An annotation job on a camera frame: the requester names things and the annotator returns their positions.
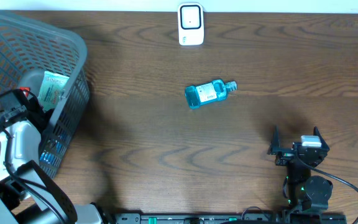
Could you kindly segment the white wet wipes pack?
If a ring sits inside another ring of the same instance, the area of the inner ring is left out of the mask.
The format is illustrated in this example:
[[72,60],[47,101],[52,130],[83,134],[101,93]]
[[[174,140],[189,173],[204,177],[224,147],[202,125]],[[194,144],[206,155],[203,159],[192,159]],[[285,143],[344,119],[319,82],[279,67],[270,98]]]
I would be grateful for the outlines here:
[[56,108],[68,79],[69,77],[58,73],[44,72],[44,78],[37,97],[44,111]]

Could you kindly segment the red Nescafe stick packet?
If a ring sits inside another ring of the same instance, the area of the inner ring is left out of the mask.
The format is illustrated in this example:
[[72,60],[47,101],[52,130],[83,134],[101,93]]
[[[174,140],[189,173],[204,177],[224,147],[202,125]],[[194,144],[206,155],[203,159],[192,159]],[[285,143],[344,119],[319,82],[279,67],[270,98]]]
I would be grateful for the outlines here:
[[28,95],[30,93],[29,87],[20,87],[19,89],[23,92],[23,94],[25,94],[26,97],[28,97]]

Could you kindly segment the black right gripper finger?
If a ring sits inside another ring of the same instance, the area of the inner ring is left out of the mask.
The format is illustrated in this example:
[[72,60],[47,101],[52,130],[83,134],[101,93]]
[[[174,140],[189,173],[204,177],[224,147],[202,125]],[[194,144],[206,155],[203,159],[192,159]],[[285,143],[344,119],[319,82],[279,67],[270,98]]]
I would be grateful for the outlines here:
[[314,129],[313,129],[313,135],[319,137],[319,140],[321,142],[321,147],[322,148],[327,148],[326,141],[323,139],[323,137],[320,134],[320,131],[319,131],[317,126],[315,126]]
[[278,126],[274,127],[272,141],[270,143],[270,149],[278,149],[280,147],[280,138],[278,134]]

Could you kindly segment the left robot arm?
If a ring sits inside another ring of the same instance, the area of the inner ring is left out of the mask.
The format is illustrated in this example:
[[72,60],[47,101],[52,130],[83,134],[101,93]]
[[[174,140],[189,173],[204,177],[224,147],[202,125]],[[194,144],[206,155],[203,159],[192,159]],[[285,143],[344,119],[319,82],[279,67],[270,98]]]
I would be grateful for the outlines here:
[[114,223],[95,203],[74,205],[39,166],[45,113],[29,90],[0,95],[0,223]]

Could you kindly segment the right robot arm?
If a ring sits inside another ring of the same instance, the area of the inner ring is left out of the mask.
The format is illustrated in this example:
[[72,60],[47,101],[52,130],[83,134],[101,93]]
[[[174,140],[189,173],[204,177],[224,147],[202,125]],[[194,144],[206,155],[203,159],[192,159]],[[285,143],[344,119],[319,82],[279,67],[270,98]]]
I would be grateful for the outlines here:
[[275,156],[275,165],[287,168],[283,195],[289,208],[282,211],[282,222],[322,222],[322,212],[328,209],[333,184],[330,180],[312,175],[311,170],[324,161],[329,146],[317,127],[313,135],[303,135],[292,147],[282,147],[278,128],[274,129],[268,153]]

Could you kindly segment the blue Oreo cookie pack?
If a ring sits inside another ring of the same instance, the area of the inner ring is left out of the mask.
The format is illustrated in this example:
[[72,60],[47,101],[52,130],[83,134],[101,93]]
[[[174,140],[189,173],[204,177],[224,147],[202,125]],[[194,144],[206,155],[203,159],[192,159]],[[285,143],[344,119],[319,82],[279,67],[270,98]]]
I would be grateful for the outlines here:
[[45,134],[41,144],[40,165],[44,166],[49,172],[56,172],[60,167],[68,144],[68,134],[60,130],[58,134]]

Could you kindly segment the blue mouthwash bottle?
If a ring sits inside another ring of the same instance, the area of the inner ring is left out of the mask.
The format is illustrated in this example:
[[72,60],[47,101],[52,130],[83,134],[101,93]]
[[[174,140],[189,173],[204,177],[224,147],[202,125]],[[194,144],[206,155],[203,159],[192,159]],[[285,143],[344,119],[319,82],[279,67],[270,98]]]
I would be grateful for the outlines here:
[[224,83],[223,80],[213,80],[197,86],[188,86],[185,88],[185,98],[188,106],[195,110],[203,105],[224,101],[230,92],[237,90],[237,83],[230,81]]

